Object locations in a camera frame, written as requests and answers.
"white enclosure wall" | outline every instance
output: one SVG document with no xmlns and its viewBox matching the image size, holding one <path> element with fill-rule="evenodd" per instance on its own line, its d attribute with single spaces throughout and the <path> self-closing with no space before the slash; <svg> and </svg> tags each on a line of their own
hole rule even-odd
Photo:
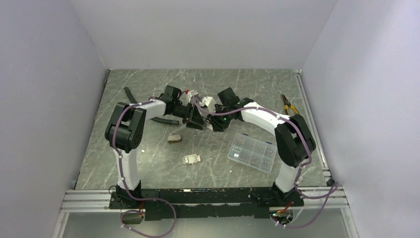
<svg viewBox="0 0 420 238">
<path fill-rule="evenodd" d="M 419 237 L 420 2 L 339 0 L 303 67 L 359 234 Z"/>
<path fill-rule="evenodd" d="M 302 68 L 337 0 L 71 0 L 107 68 Z"/>
<path fill-rule="evenodd" d="M 0 23 L 0 237 L 51 237 L 105 68 L 68 0 L 2 0 Z"/>
</svg>

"plastic storage box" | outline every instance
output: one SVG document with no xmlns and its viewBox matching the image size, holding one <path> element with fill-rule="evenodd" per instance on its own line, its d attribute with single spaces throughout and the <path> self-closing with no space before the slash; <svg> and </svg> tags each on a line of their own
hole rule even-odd
<svg viewBox="0 0 420 238">
<path fill-rule="evenodd" d="M 227 157 L 265 173 L 271 173 L 276 152 L 277 147 L 272 144 L 236 133 Z"/>
</svg>

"orange wire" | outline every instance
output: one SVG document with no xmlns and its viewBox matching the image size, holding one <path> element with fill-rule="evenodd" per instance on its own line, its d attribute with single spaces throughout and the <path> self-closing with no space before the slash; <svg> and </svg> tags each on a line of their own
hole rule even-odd
<svg viewBox="0 0 420 238">
<path fill-rule="evenodd" d="M 287 203 L 287 206 L 286 206 L 286 208 L 284 208 L 284 209 L 282 209 L 282 210 L 278 210 L 277 211 L 277 213 L 282 213 L 282 212 L 285 212 L 289 207 L 290 207 L 290 205 L 292 205 L 292 201 L 290 201 L 289 203 Z"/>
</svg>

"gray marble tabletop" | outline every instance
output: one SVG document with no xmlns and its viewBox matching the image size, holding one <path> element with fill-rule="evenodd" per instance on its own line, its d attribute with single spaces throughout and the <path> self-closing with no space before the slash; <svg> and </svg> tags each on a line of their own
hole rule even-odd
<svg viewBox="0 0 420 238">
<path fill-rule="evenodd" d="M 249 97 L 261 106 L 284 113 L 281 93 L 308 121 L 303 95 L 292 70 L 265 69 L 152 69 L 111 70 L 98 108 L 76 189 L 106 189 L 117 183 L 117 164 L 112 148 L 104 138 L 105 128 L 118 102 L 129 103 L 124 87 L 129 87 L 137 101 L 159 96 L 166 85 L 181 90 L 196 89 L 200 95 L 212 96 L 232 87 L 240 97 Z M 172 116 L 163 118 L 178 119 Z M 225 132 L 197 130 L 147 121 L 137 150 L 137 167 L 143 188 L 245 187 L 271 186 L 280 170 L 276 155 L 271 173 L 266 174 L 227 158 L 236 133 L 275 144 L 269 132 L 246 122 L 233 120 Z M 169 135 L 180 134 L 182 142 L 168 144 Z M 184 155 L 198 154 L 201 162 L 182 163 Z M 303 171 L 300 186 L 325 185 L 319 152 Z"/>
</svg>

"pliers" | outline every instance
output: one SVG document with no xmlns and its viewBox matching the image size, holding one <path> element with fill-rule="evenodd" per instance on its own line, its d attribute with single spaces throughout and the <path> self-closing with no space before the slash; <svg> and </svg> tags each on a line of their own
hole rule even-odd
<svg viewBox="0 0 420 238">
<path fill-rule="evenodd" d="M 293 106 L 289 100 L 286 98 L 286 96 L 284 94 L 281 94 L 281 98 L 283 99 L 284 102 L 284 108 L 286 109 L 286 114 L 289 114 L 289 107 L 295 112 L 295 114 L 299 114 L 298 110 L 295 108 L 295 106 Z"/>
</svg>

